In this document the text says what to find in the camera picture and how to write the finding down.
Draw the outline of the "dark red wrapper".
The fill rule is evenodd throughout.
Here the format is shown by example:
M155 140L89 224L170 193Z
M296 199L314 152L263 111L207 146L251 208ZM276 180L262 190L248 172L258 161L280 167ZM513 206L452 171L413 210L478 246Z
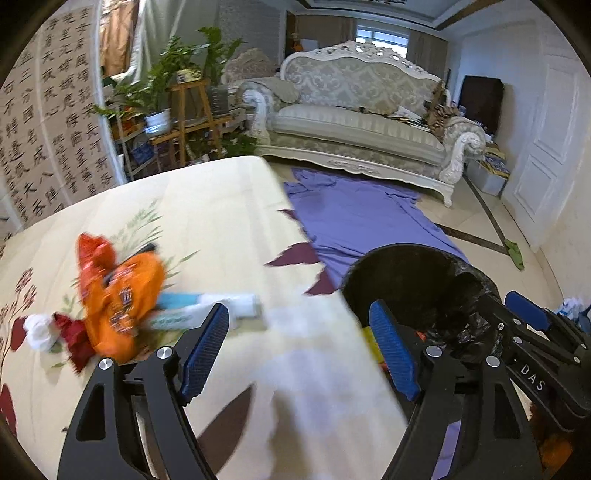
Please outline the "dark red wrapper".
M85 323L82 320L72 320L61 313L54 313L53 321L59 330L60 338L66 344L69 361L74 371L80 374L96 354L89 340Z

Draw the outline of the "orange snack bag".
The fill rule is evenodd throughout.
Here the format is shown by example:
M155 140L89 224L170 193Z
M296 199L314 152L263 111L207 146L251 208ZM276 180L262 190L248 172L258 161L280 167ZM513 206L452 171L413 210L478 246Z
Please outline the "orange snack bag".
M82 300L86 331L99 355L119 364L137 355L139 327L154 309L164 279L159 256L140 253L115 267L109 283Z

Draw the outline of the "white toothpaste tube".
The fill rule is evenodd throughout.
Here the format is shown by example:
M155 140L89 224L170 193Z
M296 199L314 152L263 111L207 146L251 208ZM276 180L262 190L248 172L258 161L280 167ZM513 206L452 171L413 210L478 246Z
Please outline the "white toothpaste tube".
M258 318L262 304L250 293L161 293L145 324L153 330L190 330L200 327L215 304L228 309L229 328L238 319Z

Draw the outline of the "white tissue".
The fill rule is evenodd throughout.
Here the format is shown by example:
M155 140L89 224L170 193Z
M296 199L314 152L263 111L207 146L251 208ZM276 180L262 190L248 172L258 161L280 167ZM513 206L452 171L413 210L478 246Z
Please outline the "white tissue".
M28 345L36 351L49 352L59 337L52 315L31 314L23 324Z

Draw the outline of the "red plastic bag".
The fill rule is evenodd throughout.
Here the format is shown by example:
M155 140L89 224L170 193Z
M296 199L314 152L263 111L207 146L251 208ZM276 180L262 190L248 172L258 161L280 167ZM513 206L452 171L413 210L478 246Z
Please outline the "red plastic bag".
M116 253L112 243L103 236L81 233L77 239L78 284L83 301L98 287L115 267Z

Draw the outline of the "yellow foam net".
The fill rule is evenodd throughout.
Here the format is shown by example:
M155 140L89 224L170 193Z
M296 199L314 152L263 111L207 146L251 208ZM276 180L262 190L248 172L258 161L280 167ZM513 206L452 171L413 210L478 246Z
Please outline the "yellow foam net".
M363 337L365 338L366 344L370 349L370 353L372 353L372 356L376 362L378 364L384 364L384 356L370 327L363 327Z

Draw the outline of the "green rag on floor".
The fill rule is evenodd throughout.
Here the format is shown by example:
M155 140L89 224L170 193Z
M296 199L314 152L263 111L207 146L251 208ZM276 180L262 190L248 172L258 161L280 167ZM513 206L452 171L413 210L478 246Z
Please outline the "green rag on floor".
M511 258L514 266L518 270L523 271L525 269L525 265L519 245L516 242L513 242L507 238L503 240L503 243L506 248L506 252Z

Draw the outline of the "storage box with items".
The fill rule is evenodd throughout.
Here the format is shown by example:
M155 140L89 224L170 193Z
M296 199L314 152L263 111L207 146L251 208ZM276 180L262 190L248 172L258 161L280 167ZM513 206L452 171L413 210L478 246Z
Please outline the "storage box with items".
M495 145L486 146L481 158L467 162L468 179L482 192L499 197L510 178L505 154Z

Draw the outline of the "purple cloth on floor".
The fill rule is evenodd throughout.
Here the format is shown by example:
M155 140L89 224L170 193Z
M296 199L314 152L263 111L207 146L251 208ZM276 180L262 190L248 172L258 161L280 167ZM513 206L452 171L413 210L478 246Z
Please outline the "purple cloth on floor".
M306 169L293 174L284 191L336 287L356 260L390 244L427 245L466 258L406 187Z

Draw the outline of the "metal shelf rack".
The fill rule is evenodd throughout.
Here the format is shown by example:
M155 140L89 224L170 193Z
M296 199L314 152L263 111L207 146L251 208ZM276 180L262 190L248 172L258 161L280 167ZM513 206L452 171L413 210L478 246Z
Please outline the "metal shelf rack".
M146 124L141 116L113 117L109 123L115 150L127 181L161 172L160 161L145 133Z

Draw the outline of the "ornate white sofa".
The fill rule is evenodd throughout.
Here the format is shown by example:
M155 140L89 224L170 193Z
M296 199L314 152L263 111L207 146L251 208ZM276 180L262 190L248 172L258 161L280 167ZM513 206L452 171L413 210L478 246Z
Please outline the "ornate white sofa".
M243 81L256 153L400 181L453 203L484 129L460 115L444 82L385 47L348 41L288 56L273 77Z

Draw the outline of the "calligraphy folding screen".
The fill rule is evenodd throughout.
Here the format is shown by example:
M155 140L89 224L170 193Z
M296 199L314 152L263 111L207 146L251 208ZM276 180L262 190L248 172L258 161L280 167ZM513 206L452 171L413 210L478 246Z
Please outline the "calligraphy folding screen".
M1 239L120 186L99 68L101 2L67 1L1 86Z

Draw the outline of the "wooden plant stand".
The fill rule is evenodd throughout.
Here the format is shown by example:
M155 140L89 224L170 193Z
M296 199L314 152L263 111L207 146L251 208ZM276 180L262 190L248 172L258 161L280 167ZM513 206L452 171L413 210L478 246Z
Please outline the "wooden plant stand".
M161 144L168 145L168 155L171 165L174 168L182 168L188 164L187 136L204 131L207 146L211 147L217 158L223 153L221 138L222 127L231 120L231 115L214 116L207 87L209 81L202 79L198 81L174 84L167 88L169 100L177 100L177 115L171 118L171 130L167 133L152 136L150 144L157 148ZM192 91L197 92L200 103L197 105L197 115L194 118L187 117L187 100Z

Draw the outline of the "potted plant white pot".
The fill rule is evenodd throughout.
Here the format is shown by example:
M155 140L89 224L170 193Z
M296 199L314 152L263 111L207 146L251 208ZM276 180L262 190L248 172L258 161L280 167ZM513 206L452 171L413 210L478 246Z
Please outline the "potted plant white pot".
M108 119L122 117L125 109L145 116L161 113L170 86L202 78L202 68L195 60L208 47L208 43L185 44L178 36L173 36L145 78L133 83L119 82L105 106L94 104L91 112Z

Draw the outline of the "tall green plant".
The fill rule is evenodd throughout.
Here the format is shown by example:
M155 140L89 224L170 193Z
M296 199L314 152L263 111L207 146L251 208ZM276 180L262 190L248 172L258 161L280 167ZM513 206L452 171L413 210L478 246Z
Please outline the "tall green plant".
M242 46L243 40L236 38L224 42L221 29L216 26L204 26L199 28L198 32L205 37L205 43L201 46L205 52L204 77L211 87L218 86L221 83L225 65L235 56L235 51Z

